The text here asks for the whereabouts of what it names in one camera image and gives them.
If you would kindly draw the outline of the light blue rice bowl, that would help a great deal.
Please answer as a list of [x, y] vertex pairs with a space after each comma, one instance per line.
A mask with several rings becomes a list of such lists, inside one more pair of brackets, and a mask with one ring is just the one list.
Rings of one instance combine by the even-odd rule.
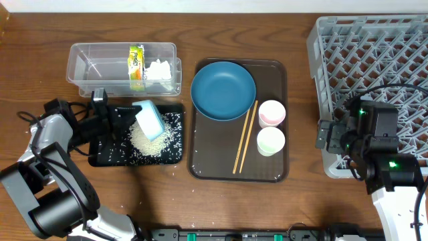
[[149, 141], [154, 141], [165, 131], [165, 123], [158, 108], [151, 100], [133, 102], [133, 106], [141, 107], [136, 115], [136, 121]]

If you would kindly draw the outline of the pink white cup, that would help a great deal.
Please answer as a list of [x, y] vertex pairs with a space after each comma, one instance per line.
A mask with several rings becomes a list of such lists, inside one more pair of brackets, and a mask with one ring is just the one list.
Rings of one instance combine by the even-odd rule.
[[286, 117], [286, 109], [277, 100], [267, 100], [259, 107], [258, 119], [261, 128], [277, 127]]

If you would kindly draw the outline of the green white cup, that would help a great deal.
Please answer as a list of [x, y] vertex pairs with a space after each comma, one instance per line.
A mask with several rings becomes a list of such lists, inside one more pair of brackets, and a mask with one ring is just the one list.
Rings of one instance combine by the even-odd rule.
[[257, 134], [257, 150], [265, 157], [281, 151], [285, 144], [285, 135], [276, 127], [266, 127]]

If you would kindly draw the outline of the white tissue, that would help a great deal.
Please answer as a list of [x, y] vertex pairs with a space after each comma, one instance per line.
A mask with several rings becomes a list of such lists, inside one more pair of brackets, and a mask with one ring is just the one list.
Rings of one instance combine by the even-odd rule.
[[162, 62], [157, 59], [151, 62], [150, 66], [144, 69], [144, 77], [146, 80], [145, 87], [149, 90], [164, 88], [166, 91], [171, 91], [173, 89], [170, 83], [172, 78], [171, 67], [166, 60]]

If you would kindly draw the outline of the yellow green snack wrapper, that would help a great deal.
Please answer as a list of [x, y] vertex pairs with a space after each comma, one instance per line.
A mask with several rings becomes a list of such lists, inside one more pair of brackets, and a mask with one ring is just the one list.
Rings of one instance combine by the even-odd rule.
[[128, 75], [130, 89], [135, 91], [144, 90], [144, 46], [130, 46], [128, 55]]

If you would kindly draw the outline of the dark blue plate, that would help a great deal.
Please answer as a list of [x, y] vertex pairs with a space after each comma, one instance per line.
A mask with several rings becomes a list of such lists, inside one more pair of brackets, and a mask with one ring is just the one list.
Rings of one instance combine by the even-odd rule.
[[232, 121], [244, 115], [256, 97], [255, 80], [247, 69], [233, 62], [213, 62], [197, 71], [191, 100], [204, 116]]

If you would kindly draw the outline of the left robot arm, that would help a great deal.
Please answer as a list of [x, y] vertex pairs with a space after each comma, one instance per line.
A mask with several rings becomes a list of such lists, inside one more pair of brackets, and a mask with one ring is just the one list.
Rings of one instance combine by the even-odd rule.
[[44, 105], [44, 114], [19, 111], [31, 138], [16, 163], [1, 171], [1, 184], [29, 229], [41, 239], [150, 240], [151, 235], [129, 216], [101, 205], [94, 187], [72, 161], [71, 151], [102, 137], [116, 141], [142, 110], [141, 106], [108, 104], [103, 88], [82, 105], [59, 98]]

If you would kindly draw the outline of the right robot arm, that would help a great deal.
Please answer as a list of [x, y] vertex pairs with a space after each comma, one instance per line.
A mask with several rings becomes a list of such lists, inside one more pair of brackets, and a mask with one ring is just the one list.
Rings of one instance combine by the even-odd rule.
[[359, 100], [344, 121], [318, 123], [315, 146], [348, 156], [351, 174], [365, 183], [386, 240], [421, 240], [427, 236], [427, 179], [414, 155], [398, 151], [398, 114], [392, 104]]

